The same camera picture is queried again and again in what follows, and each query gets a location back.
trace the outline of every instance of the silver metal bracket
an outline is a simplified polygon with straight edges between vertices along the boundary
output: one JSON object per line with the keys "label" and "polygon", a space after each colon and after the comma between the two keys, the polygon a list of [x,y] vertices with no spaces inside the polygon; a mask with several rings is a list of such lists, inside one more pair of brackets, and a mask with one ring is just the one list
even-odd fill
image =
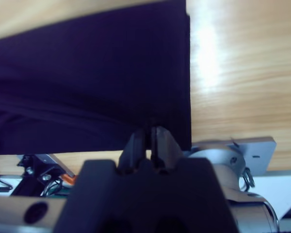
{"label": "silver metal bracket", "polygon": [[192,144],[191,154],[198,151],[199,147],[209,145],[225,145],[240,152],[245,159],[253,176],[263,175],[271,161],[276,149],[276,142],[272,137],[260,137],[249,139],[231,139],[228,141],[202,141]]}

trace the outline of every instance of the screw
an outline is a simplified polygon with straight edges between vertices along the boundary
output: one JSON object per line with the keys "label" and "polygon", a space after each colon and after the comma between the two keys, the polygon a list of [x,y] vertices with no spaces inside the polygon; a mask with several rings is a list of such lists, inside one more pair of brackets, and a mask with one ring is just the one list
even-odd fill
{"label": "screw", "polygon": [[42,176],[42,180],[43,181],[49,181],[51,178],[52,178],[52,176],[49,175],[49,174],[45,174],[45,175]]}
{"label": "screw", "polygon": [[231,158],[231,161],[230,161],[231,165],[235,165],[236,162],[237,162],[236,157]]}
{"label": "screw", "polygon": [[33,169],[31,167],[28,167],[26,168],[26,172],[29,174],[29,175],[32,175],[33,174]]}

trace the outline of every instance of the wood grain surface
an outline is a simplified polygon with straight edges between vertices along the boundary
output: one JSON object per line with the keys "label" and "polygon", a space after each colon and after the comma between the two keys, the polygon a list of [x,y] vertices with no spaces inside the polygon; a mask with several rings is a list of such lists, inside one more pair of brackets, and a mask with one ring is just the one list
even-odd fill
{"label": "wood grain surface", "polygon": [[[131,4],[136,0],[0,0],[0,38]],[[291,169],[291,0],[187,0],[187,12],[192,140],[272,136],[269,170]],[[119,154],[57,156],[78,173],[86,159]],[[19,174],[16,162],[0,156],[0,173]]]}

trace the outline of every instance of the white surface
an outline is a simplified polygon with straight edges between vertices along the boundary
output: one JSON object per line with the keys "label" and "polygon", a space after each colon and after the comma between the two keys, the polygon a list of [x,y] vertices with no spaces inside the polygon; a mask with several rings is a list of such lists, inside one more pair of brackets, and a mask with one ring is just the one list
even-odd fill
{"label": "white surface", "polygon": [[4,178],[0,178],[0,180],[2,180],[3,182],[6,182],[8,184],[10,184],[13,189],[10,190],[10,192],[8,193],[0,193],[0,196],[9,196],[11,195],[11,193],[13,192],[13,190],[15,189],[15,187],[19,184],[19,182],[21,181],[21,179],[4,179]]}
{"label": "white surface", "polygon": [[281,220],[279,227],[281,232],[291,232],[291,218]]}
{"label": "white surface", "polygon": [[291,209],[291,176],[254,177],[254,180],[256,187],[249,192],[266,198],[281,219]]}

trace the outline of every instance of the dark navy cloth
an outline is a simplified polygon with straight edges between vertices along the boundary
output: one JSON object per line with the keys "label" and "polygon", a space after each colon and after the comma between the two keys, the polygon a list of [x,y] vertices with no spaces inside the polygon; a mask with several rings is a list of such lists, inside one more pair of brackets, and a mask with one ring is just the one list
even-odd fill
{"label": "dark navy cloth", "polygon": [[0,40],[0,154],[122,150],[161,125],[191,147],[185,1],[130,7]]}

